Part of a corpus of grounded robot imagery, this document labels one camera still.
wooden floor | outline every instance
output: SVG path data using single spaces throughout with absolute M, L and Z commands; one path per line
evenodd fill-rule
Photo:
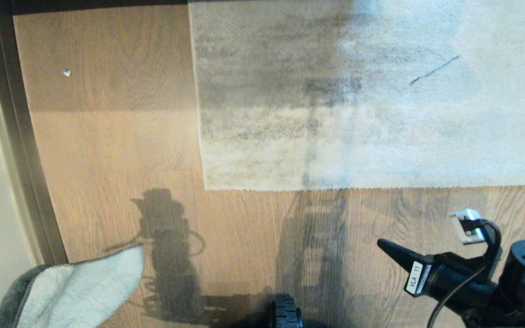
M 402 290 L 407 274 L 379 237 L 475 256 L 484 248 L 461 246 L 446 220 L 471 207 L 500 226 L 505 255 L 525 239 L 525 187 L 204 191 L 187 6 L 25 15 L 15 26 L 68 259 L 146 249 L 142 286 L 105 327 L 225 327 L 273 292 L 332 327 L 423 327 L 435 301 Z M 462 326 L 446 310 L 436 325 Z

black cable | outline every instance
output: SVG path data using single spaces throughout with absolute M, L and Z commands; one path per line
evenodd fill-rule
M 486 226 L 490 226 L 494 230 L 494 238 L 495 238 L 494 242 L 489 245 L 490 248 L 488 248 L 485 253 L 486 254 L 488 254 L 488 253 L 496 254 L 498 252 L 499 245 L 502 242 L 502 235 L 501 235 L 501 233 L 499 231 L 498 226 L 496 226 L 496 224 L 494 224 L 493 222 L 491 222 L 489 220 L 483 220 L 482 219 L 480 226 L 485 226 L 485 225 Z M 463 288 L 464 285 L 467 285 L 469 282 L 471 282 L 471 280 L 473 280 L 477 276 L 479 276 L 479 274 L 481 274 L 481 272 L 483 272 L 485 270 L 485 268 L 487 268 L 487 266 L 490 265 L 490 264 L 491 264 L 491 261 L 490 260 L 486 260 L 486 262 L 484 264 L 481 264 L 477 269 L 475 269 L 475 271 L 473 271 L 471 274 L 469 274 L 469 276 L 467 276 L 465 278 L 465 280 L 463 280 L 460 284 L 456 285 L 454 287 L 454 289 L 451 289 L 451 291 L 449 291 L 439 301 L 439 303 L 437 304 L 435 309 L 433 309 L 433 312 L 431 313 L 431 316 L 429 317 L 429 323 L 427 324 L 427 328 L 433 328 L 433 325 L 435 324 L 435 320 L 437 319 L 437 316 L 439 315 L 439 312 L 444 307 L 444 305 L 447 303 L 447 301 L 456 292 L 458 292 L 459 289 Z

label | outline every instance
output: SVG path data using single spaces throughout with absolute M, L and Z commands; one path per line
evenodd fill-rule
M 414 295 L 417 292 L 418 282 L 421 278 L 422 264 L 414 261 L 412 264 L 412 270 L 410 271 L 410 276 L 408 277 L 406 291 Z

sticker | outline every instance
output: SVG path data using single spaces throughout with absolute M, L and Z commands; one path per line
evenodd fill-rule
M 412 264 L 412 270 L 407 281 L 406 291 L 414 295 L 417 292 L 418 282 L 421 277 L 422 264 L 414 261 Z

rubber wheel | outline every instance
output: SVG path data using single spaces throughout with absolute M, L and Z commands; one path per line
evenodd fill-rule
M 303 328 L 301 310 L 290 295 L 275 297 L 274 328 Z

